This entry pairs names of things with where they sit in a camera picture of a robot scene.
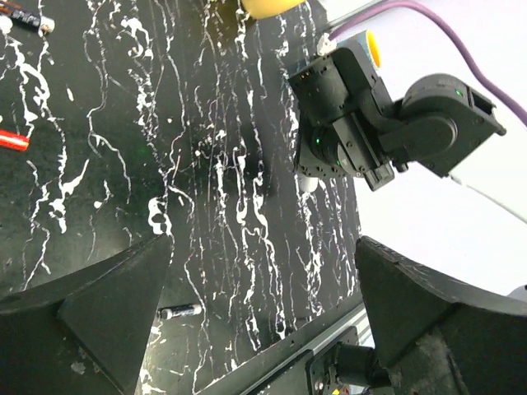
red cylindrical object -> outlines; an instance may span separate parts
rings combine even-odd
[[[16,151],[25,151],[30,145],[30,139],[20,134],[11,133],[0,129],[0,146]]]

yellow cup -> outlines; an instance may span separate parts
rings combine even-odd
[[[296,7],[305,0],[241,0],[244,9],[254,19],[275,16]]]

white background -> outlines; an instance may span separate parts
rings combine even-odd
[[[331,17],[353,0],[334,4]],[[458,33],[483,73],[527,107],[527,2],[423,0]],[[352,30],[373,30],[380,75],[394,100],[427,74],[452,74],[483,94],[450,40],[424,16],[386,12]],[[492,137],[453,172],[464,184],[527,218],[527,129],[501,103],[496,115],[506,137]],[[479,193],[438,179],[420,165],[372,193],[356,181],[361,232],[409,258],[483,289],[508,295],[527,284],[527,225]]]

wire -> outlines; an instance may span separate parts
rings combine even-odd
[[[362,23],[363,21],[366,21],[372,18],[373,16],[377,16],[382,12],[391,10],[392,8],[396,7],[410,8],[416,12],[419,12],[420,14],[423,14],[428,19],[433,21],[441,30],[443,30],[443,32],[448,35],[450,40],[454,43],[455,47],[459,50],[464,61],[469,66],[470,71],[472,72],[472,74],[474,74],[474,76],[481,83],[481,85],[483,85],[489,92],[495,95],[504,105],[506,105],[527,127],[527,111],[525,111],[525,109],[517,101],[512,99],[512,97],[510,97],[507,93],[502,91],[500,88],[494,85],[488,78],[486,78],[479,69],[478,65],[476,64],[476,61],[470,55],[469,50],[463,44],[461,38],[454,32],[454,30],[450,26],[448,26],[448,24],[435,12],[433,12],[429,8],[426,8],[422,4],[419,4],[418,2],[413,2],[409,0],[392,0],[380,5],[375,5],[367,11],[364,11],[362,14],[352,17],[348,22],[344,23],[342,26],[334,30],[329,35],[329,38],[331,40],[335,40],[355,25],[358,25],[359,23]]]

marble table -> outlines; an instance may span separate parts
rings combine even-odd
[[[258,23],[236,0],[25,0],[0,33],[0,298],[152,234],[173,243],[138,393],[196,393],[357,290],[351,180],[303,194],[286,77],[324,9]]]

